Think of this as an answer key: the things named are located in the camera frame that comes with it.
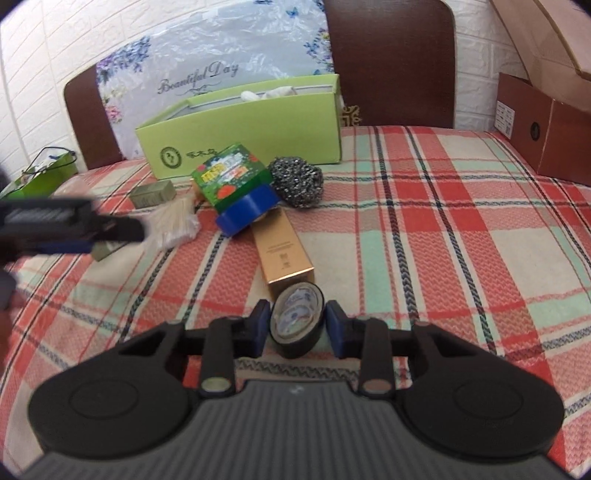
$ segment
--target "cardboard box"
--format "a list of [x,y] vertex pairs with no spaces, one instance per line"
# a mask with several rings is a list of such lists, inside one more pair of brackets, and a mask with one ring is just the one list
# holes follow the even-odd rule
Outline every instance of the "cardboard box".
[[273,298],[295,283],[314,282],[314,266],[283,208],[271,210],[251,228]]
[[[244,102],[292,86],[297,95]],[[339,76],[291,77],[204,93],[185,99],[137,130],[158,179],[189,176],[228,146],[244,145],[264,165],[275,157],[302,157],[312,164],[340,162]]]
[[492,0],[531,84],[591,113],[591,17],[570,0]]
[[495,127],[540,175],[591,185],[591,115],[501,73]]

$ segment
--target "green cardboard packaging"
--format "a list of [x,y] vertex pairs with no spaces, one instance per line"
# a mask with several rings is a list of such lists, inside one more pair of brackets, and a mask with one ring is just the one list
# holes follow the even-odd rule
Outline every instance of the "green cardboard packaging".
[[[246,90],[262,94],[280,86],[292,86],[297,95],[241,99]],[[341,110],[338,75],[291,77],[185,99],[136,133],[158,179],[191,175],[234,143],[247,146],[265,165],[275,157],[338,163]]]
[[147,208],[172,200],[177,194],[173,182],[161,180],[147,185],[138,185],[129,192],[129,199],[136,208]]
[[192,175],[218,213],[256,187],[273,181],[271,172],[240,144],[228,147],[199,165]]

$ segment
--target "wooden headboard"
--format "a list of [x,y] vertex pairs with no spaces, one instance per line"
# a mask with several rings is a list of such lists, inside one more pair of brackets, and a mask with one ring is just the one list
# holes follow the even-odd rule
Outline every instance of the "wooden headboard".
[[[453,127],[454,19],[440,0],[324,0],[347,125]],[[123,160],[96,66],[64,88],[88,169]]]

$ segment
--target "wall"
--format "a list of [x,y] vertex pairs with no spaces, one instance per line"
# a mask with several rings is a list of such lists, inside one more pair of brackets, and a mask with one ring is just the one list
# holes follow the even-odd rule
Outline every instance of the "wall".
[[[220,0],[25,0],[0,25],[0,164],[15,177],[46,145],[76,148],[68,80],[146,30]],[[524,76],[488,0],[447,0],[456,17],[456,127],[492,128],[499,71]]]

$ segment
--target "blue tape roll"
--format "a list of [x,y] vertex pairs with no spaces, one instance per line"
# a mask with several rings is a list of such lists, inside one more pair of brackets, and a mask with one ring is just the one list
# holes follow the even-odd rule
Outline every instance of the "blue tape roll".
[[260,185],[220,213],[216,224],[225,235],[234,236],[271,210],[279,201],[275,190],[269,185]]

